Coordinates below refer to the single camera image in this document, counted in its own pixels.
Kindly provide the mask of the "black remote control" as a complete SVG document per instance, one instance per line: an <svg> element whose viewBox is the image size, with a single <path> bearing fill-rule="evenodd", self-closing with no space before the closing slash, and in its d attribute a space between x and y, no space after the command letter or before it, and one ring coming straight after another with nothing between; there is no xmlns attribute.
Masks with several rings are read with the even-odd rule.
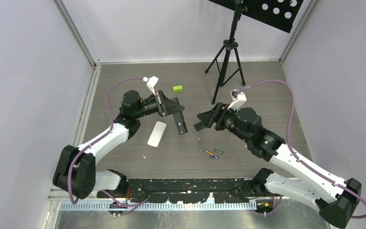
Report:
<svg viewBox="0 0 366 229"><path fill-rule="evenodd" d="M173 118L178 130L178 134L179 135L184 135L188 132L186 123L185 123L185 119L184 119L184 115L182 112L178 112L173 114Z"/></svg>

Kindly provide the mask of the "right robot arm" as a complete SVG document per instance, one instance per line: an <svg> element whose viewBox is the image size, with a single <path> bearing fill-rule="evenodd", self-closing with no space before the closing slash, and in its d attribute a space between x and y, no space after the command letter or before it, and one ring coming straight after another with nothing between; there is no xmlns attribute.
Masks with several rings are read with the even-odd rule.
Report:
<svg viewBox="0 0 366 229"><path fill-rule="evenodd" d="M316 210L327 223L345 229L359 204L361 183L345 180L295 151L276 133L262 125L254 109L238 111L227 104L217 103L213 109L197 115L196 131L215 126L217 131L228 130L246 143L256 157L279 166L299 179L291 181L278 173L262 168L254 177L253 190L260 196L268 192L284 195Z"/></svg>

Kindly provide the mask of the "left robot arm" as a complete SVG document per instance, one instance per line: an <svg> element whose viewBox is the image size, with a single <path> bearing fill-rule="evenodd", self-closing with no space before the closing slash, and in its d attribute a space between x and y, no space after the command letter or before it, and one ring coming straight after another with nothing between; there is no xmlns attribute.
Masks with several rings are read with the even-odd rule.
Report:
<svg viewBox="0 0 366 229"><path fill-rule="evenodd" d="M117 198L123 197L127 191L126 176L112 169L97 171L97 163L115 147L130 140L141 126L139 119L146 115L173 115L178 133L186 134L184 109L177 97L169 99L161 90L146 99L135 90L127 91L119 114L105 131L84 144L67 145L62 149L53 185L77 199L85 199L93 191L102 190Z"/></svg>

